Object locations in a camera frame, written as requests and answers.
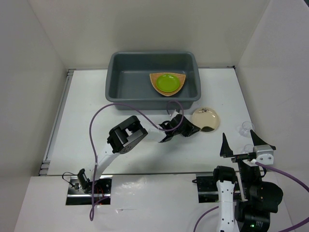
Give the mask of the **clear plastic cup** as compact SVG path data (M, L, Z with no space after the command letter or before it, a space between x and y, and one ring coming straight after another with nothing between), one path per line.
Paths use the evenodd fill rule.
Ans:
M248 154L248 153L252 153L253 152L253 144L247 144L244 146L243 150L242 150L242 154Z
M255 130L255 126L252 122L250 121L245 121L243 122L239 127L237 127L238 133L243 136L250 138L251 136L251 131Z

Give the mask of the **cream gold round plate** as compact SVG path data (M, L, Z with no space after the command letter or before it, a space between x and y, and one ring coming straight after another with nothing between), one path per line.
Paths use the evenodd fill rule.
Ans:
M191 122L199 127L202 132L209 133L218 129L220 118L213 109L201 107L193 112Z

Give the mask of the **woven bamboo tray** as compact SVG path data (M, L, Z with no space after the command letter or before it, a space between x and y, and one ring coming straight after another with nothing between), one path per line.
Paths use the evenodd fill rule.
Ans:
M157 78L158 78L159 76L163 75L163 74L173 74L173 75L176 75L176 76L179 78L179 80L180 80L180 83L181 83L180 87L179 87L176 91L170 92L170 93L166 93L166 92L163 92L163 91L159 90L159 89L156 87L155 82L156 82ZM185 74L171 73L171 72L151 73L151 74L149 74L149 76L150 76L150 81L151 81L151 84L152 84L153 88L154 88L158 93L160 93L161 95L166 96L166 97L170 97L170 96L173 96L173 95L175 95L176 93L178 93L178 92L182 89L182 87L184 86L184 83L185 83L185 80L186 80L186 75L185 75Z

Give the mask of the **green round plate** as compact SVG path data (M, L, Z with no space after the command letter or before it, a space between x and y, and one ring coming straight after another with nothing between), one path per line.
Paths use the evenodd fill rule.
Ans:
M181 85L179 78L173 74L163 74L159 76L155 84L159 90L166 93L176 91Z

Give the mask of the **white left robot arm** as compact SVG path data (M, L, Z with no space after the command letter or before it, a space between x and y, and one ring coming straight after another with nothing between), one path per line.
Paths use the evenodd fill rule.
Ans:
M78 174L79 188L84 193L91 193L107 167L120 155L130 152L145 137L158 143L170 141L174 136L190 137L200 131L200 127L191 123L180 113L174 113L171 120L161 124L144 126L136 116L131 116L109 131L109 137L100 154L95 155L95 162Z

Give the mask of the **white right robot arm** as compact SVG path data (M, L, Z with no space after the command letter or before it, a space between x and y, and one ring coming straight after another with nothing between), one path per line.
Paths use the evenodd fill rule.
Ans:
M238 165L217 166L211 184L218 190L218 232L266 232L270 227L270 214L277 213L282 202L283 191L274 183L263 181L265 166L274 163L276 147L263 141L253 130L250 131L253 150L235 155L223 136L220 156L230 158Z

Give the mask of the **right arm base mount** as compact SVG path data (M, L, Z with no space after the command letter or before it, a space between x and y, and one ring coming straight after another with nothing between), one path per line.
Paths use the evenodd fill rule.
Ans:
M233 201L241 200L240 186L236 174L233 174L234 183L222 183L219 181L220 191L218 191L217 181L211 173L197 173L192 183L197 187L199 203L218 203L223 193L233 197Z

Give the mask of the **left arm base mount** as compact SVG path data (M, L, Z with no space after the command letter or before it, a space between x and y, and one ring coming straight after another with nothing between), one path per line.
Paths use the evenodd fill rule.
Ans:
M87 177L85 169L81 169L78 174L64 172L61 177L69 185L66 205L91 205L92 202L99 203L99 205L110 204L111 175L103 175L97 181L92 182Z

